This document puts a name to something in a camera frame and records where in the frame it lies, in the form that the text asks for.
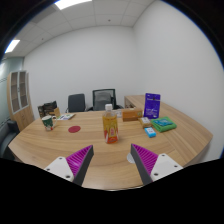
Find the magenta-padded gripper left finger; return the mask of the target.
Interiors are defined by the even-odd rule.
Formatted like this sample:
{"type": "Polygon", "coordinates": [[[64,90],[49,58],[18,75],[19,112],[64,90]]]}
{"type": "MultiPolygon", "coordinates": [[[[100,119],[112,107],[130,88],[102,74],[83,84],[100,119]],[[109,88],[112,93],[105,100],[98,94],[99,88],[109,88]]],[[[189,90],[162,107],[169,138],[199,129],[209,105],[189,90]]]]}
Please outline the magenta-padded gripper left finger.
{"type": "Polygon", "coordinates": [[[81,186],[93,155],[93,146],[89,145],[68,157],[56,158],[45,171],[81,186]]]}

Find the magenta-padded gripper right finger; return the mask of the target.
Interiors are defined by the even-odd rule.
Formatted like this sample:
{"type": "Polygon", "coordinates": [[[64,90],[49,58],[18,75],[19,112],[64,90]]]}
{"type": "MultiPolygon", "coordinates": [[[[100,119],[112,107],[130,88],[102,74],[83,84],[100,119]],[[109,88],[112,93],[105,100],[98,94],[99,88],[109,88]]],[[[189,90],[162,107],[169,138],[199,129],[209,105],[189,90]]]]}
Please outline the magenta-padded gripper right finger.
{"type": "Polygon", "coordinates": [[[182,169],[182,166],[167,154],[157,155],[136,144],[131,145],[130,154],[137,166],[143,185],[148,185],[182,169]]]}

